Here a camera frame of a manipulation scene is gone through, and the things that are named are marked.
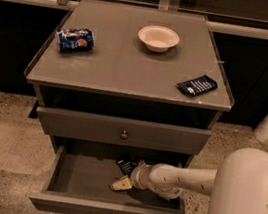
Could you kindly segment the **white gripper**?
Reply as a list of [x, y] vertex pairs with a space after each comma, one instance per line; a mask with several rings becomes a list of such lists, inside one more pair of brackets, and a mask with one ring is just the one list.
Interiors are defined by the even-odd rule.
[[145, 160], [140, 160], [130, 175], [131, 179], [124, 175], [121, 179], [114, 181], [109, 187], [112, 191], [126, 191], [131, 189], [133, 185], [137, 189], [151, 189], [153, 188], [152, 181], [149, 178], [151, 169], [151, 165], [147, 165]]

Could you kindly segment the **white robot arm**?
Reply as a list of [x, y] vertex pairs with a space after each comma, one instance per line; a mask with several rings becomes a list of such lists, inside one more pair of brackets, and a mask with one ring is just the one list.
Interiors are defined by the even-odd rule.
[[268, 214], [268, 153], [242, 148], [229, 154], [216, 170], [141, 161], [131, 175], [110, 185], [113, 191], [133, 187], [168, 199], [179, 197], [185, 189], [206, 194], [211, 198], [207, 214]]

